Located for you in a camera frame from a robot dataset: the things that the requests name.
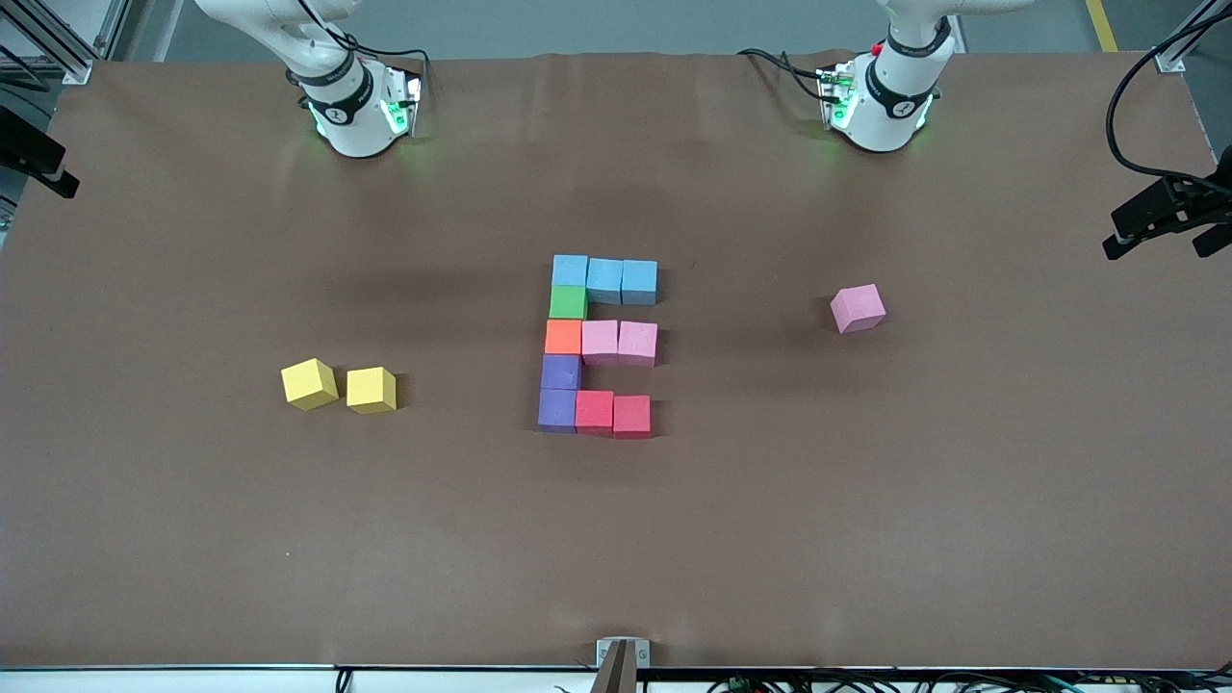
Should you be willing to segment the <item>light pink dimpled foam cube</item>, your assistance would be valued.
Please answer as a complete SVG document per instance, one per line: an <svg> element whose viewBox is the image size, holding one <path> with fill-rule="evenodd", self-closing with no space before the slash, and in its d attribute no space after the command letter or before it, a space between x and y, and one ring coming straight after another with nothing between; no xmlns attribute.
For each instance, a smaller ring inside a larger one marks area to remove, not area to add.
<svg viewBox="0 0 1232 693"><path fill-rule="evenodd" d="M620 321L617 358L622 367L655 367L659 327L654 321Z"/></svg>

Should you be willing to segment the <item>red foam cube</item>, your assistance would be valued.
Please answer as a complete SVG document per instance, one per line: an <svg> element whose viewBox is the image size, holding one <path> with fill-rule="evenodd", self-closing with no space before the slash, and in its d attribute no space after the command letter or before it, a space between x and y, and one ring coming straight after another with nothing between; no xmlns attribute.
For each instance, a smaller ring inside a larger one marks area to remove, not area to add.
<svg viewBox="0 0 1232 693"><path fill-rule="evenodd" d="M614 391L577 391L577 398L574 398L574 428L577 429L577 434L612 437L614 403Z"/></svg>
<svg viewBox="0 0 1232 693"><path fill-rule="evenodd" d="M612 435L617 439L650 439L650 395L620 395L614 398Z"/></svg>

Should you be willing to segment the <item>yellow foam cube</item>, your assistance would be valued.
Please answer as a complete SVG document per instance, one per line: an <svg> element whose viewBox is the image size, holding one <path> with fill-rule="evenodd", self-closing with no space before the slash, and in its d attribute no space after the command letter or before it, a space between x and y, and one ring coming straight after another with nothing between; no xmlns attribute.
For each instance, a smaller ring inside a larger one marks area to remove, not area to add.
<svg viewBox="0 0 1232 693"><path fill-rule="evenodd" d="M394 372L368 367L346 372L346 404L360 414L395 412L398 383Z"/></svg>
<svg viewBox="0 0 1232 693"><path fill-rule="evenodd" d="M340 398L336 376L320 359L313 358L281 370L287 403L299 411L312 411Z"/></svg>

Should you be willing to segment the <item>brown table mat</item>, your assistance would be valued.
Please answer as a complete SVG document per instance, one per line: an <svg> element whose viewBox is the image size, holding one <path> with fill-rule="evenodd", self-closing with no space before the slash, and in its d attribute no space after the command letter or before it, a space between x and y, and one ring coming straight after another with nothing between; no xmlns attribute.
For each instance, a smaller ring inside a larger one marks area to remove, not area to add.
<svg viewBox="0 0 1232 693"><path fill-rule="evenodd" d="M890 155L738 57L440 60L370 162L281 67L97 67L0 252L0 666L1223 665L1232 249L1104 256L1133 60L958 55ZM580 388L650 439L540 430L557 254L658 263Z"/></svg>

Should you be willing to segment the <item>aluminium frame post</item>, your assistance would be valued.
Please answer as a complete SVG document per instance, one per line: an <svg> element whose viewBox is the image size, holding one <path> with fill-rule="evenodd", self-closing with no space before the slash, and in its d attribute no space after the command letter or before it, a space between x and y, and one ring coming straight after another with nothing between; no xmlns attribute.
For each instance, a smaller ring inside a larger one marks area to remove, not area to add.
<svg viewBox="0 0 1232 693"><path fill-rule="evenodd" d="M0 18L34 47L34 54L58 67L68 84L87 81L99 55L44 0L0 0Z"/></svg>
<svg viewBox="0 0 1232 693"><path fill-rule="evenodd" d="M1161 73L1184 73L1184 58L1193 53L1207 32L1223 18L1232 18L1232 0L1201 0L1191 14L1163 39L1154 55Z"/></svg>

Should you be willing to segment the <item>white table edge rail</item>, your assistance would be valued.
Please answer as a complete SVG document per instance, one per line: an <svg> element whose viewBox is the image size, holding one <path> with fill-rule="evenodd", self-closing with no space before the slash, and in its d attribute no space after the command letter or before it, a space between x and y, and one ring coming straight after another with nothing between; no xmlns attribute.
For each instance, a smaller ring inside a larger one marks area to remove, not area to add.
<svg viewBox="0 0 1232 693"><path fill-rule="evenodd" d="M0 668L0 693L1232 693L1214 668L124 665Z"/></svg>

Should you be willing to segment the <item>gray metal mounting bracket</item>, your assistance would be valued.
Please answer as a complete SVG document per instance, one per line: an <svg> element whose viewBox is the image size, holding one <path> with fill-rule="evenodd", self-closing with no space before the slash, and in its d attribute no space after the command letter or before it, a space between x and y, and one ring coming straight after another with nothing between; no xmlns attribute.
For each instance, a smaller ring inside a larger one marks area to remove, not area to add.
<svg viewBox="0 0 1232 693"><path fill-rule="evenodd" d="M610 651L618 649L621 642L625 642L625 658L632 661L634 668L650 668L653 666L650 640L632 635L617 635L599 639L598 642L595 642L595 666L598 666L598 668L602 667L604 660L607 658Z"/></svg>

